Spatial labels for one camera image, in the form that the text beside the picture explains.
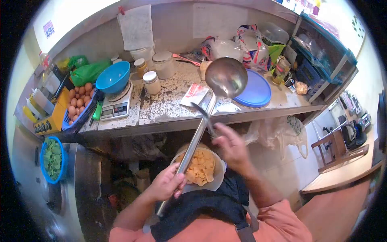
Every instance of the person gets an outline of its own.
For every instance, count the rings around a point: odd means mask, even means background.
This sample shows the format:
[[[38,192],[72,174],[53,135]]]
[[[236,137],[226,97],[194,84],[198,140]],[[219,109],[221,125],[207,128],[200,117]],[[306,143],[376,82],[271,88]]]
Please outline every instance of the person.
[[[221,136],[212,143],[220,146],[228,166],[219,189],[182,194],[187,180],[184,174],[174,174],[179,164],[172,164],[118,214],[110,242],[312,241],[312,235],[292,212],[289,202],[251,163],[244,140],[221,123],[215,128]],[[246,211],[248,192],[259,209],[256,218]],[[175,199],[160,222],[144,233],[142,228],[155,203],[171,196]]]

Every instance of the floor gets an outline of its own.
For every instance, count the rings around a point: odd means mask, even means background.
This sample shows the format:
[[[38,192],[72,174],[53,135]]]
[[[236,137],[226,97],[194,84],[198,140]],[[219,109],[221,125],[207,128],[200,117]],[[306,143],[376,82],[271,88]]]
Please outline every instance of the floor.
[[[312,123],[305,126],[305,129],[308,136],[306,159],[301,156],[298,148],[292,145],[286,147],[284,160],[281,160],[279,148],[271,150],[259,143],[248,146],[255,167],[289,200],[293,211],[301,207],[299,190],[311,183],[319,175],[318,168],[322,167],[319,150],[317,148],[312,150],[310,147],[318,140]],[[251,198],[250,201],[250,210],[256,215],[258,209]]]

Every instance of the blue bowl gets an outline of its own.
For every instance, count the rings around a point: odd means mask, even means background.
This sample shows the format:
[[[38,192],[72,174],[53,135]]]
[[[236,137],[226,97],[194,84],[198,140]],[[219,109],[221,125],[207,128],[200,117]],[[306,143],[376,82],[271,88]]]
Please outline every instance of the blue bowl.
[[[49,182],[51,184],[56,184],[60,180],[65,178],[65,175],[67,173],[68,154],[63,149],[63,145],[62,145],[62,143],[59,141],[59,139],[57,137],[51,136],[51,137],[48,137],[48,138],[49,139],[54,139],[54,140],[56,140],[59,143],[60,151],[62,152],[62,164],[60,166],[60,173],[59,173],[59,176],[58,176],[58,178],[56,180],[52,180],[50,175],[47,173],[47,171],[45,169],[45,165],[44,165],[44,162],[43,162],[43,155],[44,155],[43,153],[45,151],[47,143],[43,143],[42,150],[40,151],[40,169],[42,170],[43,176],[45,177],[47,182]]]
[[[96,87],[104,93],[117,93],[125,88],[129,76],[129,62],[120,61],[106,68],[98,76]]]

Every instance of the person's left hand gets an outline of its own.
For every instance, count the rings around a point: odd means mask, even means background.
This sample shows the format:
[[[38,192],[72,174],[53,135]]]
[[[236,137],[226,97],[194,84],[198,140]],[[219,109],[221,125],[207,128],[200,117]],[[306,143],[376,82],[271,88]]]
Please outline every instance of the person's left hand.
[[[156,176],[148,189],[146,189],[146,192],[154,201],[165,201],[172,195],[178,198],[182,194],[187,179],[184,174],[175,175],[179,165],[180,163],[173,163],[165,168]]]

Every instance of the green leaves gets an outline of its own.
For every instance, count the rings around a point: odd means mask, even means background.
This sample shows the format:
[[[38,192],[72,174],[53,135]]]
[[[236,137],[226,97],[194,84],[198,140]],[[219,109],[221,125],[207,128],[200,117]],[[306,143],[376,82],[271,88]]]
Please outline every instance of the green leaves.
[[[54,139],[46,138],[45,143],[47,146],[43,153],[43,164],[51,179],[56,180],[62,165],[62,151],[59,143]]]

